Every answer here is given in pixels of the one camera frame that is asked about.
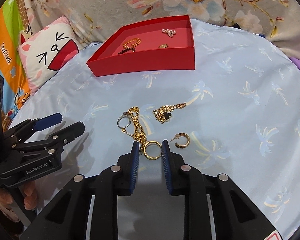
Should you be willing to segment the person's left hand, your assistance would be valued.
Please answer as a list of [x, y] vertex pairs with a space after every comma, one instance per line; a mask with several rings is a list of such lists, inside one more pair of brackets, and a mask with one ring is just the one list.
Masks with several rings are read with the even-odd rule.
[[[24, 208], [25, 210], [33, 210], [38, 204], [38, 196], [36, 184], [34, 181], [29, 181], [23, 185], [24, 192]], [[20, 219], [12, 210], [11, 204], [14, 199], [6, 189], [0, 189], [0, 210], [11, 221], [19, 222]]]

